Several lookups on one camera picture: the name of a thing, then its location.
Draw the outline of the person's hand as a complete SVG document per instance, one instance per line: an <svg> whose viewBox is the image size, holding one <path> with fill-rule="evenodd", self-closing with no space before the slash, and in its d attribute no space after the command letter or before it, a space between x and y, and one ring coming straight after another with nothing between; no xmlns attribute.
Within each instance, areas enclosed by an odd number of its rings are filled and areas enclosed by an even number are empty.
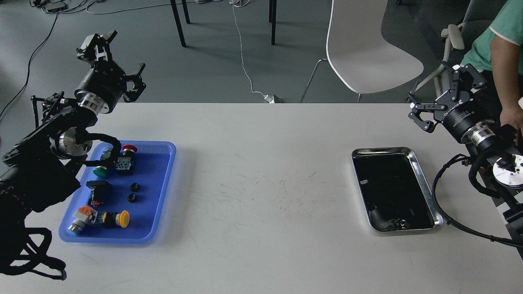
<svg viewBox="0 0 523 294"><path fill-rule="evenodd" d="M501 125L511 125L516 130L515 144L522 145L522 131L523 131L523 110L518 103L510 105L502 105L502 112L500 115Z"/></svg>

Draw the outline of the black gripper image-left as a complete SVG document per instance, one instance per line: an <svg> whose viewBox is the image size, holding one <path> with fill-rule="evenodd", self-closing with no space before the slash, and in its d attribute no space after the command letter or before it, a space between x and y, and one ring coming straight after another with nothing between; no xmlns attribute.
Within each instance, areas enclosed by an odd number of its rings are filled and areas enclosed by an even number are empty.
<svg viewBox="0 0 523 294"><path fill-rule="evenodd" d="M141 77L145 63L139 64L137 73L125 75L114 62L110 43L117 33L111 31L106 35L95 33L87 36L81 47L76 49L76 57L87 62L91 69L78 85L75 97L80 99L86 94L97 96L105 103L101 111L103 114L111 113L121 96L125 102L136 102L146 89ZM127 82L132 82L132 89L127 90Z"/></svg>

